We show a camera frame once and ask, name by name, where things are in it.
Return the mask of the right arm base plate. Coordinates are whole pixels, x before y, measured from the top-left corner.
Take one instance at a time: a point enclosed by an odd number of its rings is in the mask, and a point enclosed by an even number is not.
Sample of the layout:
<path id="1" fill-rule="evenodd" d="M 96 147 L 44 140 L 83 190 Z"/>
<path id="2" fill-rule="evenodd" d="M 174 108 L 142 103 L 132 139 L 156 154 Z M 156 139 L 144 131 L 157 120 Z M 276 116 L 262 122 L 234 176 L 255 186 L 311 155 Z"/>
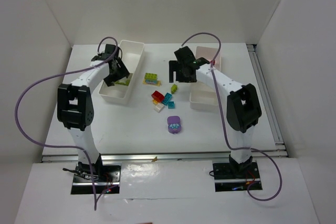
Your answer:
<path id="1" fill-rule="evenodd" d="M 209 175 L 214 178 L 215 191 L 262 190 L 260 173 L 256 162 L 240 173 L 234 173 L 229 163 L 213 163 Z"/>

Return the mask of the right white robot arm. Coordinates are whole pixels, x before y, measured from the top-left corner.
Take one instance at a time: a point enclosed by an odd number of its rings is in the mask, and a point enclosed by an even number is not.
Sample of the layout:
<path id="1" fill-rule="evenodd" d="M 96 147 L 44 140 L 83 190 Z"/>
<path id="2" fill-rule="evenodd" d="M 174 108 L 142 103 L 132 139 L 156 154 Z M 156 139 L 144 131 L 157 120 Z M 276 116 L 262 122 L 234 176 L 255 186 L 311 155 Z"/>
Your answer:
<path id="1" fill-rule="evenodd" d="M 169 82 L 201 82 L 215 90 L 231 170 L 241 173 L 252 163 L 252 136 L 262 111 L 254 85 L 236 82 L 215 68 L 219 52 L 208 61 L 195 58 L 188 46 L 179 48 L 169 61 Z"/>

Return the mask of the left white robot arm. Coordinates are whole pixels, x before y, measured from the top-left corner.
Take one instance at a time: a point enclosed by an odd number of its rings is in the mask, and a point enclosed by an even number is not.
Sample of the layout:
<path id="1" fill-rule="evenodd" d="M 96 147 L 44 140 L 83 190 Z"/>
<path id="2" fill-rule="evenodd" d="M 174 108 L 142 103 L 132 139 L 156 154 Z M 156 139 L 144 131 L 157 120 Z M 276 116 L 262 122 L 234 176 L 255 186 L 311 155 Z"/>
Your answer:
<path id="1" fill-rule="evenodd" d="M 100 177 L 104 173 L 101 154 L 91 131 L 94 118 L 92 93 L 100 82 L 107 86 L 127 78 L 130 73 L 119 57 L 120 48 L 107 44 L 105 51 L 91 59 L 88 70 L 70 84 L 62 83 L 57 91 L 57 119 L 68 129 L 78 152 L 78 173 Z"/>

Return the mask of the green 2x3 lego brick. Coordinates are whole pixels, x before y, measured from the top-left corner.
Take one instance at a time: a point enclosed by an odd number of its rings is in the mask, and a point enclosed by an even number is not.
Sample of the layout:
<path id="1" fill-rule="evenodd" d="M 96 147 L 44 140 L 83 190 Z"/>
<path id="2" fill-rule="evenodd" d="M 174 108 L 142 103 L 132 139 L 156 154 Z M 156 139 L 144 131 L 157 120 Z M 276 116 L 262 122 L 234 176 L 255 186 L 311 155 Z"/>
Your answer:
<path id="1" fill-rule="evenodd" d="M 126 79 L 116 81 L 114 84 L 115 85 L 128 86 L 130 84 L 130 81 L 131 81 L 130 79 L 126 78 Z"/>

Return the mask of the small green lego brick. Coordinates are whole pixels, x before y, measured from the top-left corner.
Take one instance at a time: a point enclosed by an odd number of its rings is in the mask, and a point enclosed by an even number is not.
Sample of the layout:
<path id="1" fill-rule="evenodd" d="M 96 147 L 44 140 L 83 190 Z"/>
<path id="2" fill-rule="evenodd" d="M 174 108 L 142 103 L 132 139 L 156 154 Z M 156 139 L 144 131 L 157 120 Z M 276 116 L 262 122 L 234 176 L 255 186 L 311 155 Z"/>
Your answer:
<path id="1" fill-rule="evenodd" d="M 176 91 L 177 91 L 177 85 L 176 85 L 176 84 L 173 84 L 173 85 L 171 86 L 171 93 L 174 94 Z"/>

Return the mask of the green 2x4 lego brick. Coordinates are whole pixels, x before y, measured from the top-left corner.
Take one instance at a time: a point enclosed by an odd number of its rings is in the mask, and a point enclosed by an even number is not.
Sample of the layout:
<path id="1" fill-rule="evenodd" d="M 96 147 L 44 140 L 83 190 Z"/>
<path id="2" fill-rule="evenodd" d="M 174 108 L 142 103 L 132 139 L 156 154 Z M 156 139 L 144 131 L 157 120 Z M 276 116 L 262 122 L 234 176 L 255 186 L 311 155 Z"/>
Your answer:
<path id="1" fill-rule="evenodd" d="M 146 73 L 144 76 L 146 81 L 157 82 L 157 74 L 156 73 Z"/>

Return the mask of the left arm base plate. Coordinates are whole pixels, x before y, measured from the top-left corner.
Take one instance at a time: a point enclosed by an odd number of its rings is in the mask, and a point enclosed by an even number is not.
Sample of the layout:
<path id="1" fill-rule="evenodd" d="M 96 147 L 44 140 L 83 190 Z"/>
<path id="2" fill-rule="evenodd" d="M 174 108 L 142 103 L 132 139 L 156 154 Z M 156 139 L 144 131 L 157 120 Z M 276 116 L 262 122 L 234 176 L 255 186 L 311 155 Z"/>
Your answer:
<path id="1" fill-rule="evenodd" d="M 73 174 L 71 194 L 91 195 L 93 194 L 90 174 L 80 173 L 78 166 L 76 169 L 62 169 L 64 172 Z M 97 195 L 104 190 L 105 194 L 119 194 L 120 192 L 121 164 L 107 165 L 101 176 L 94 175 L 94 184 Z"/>

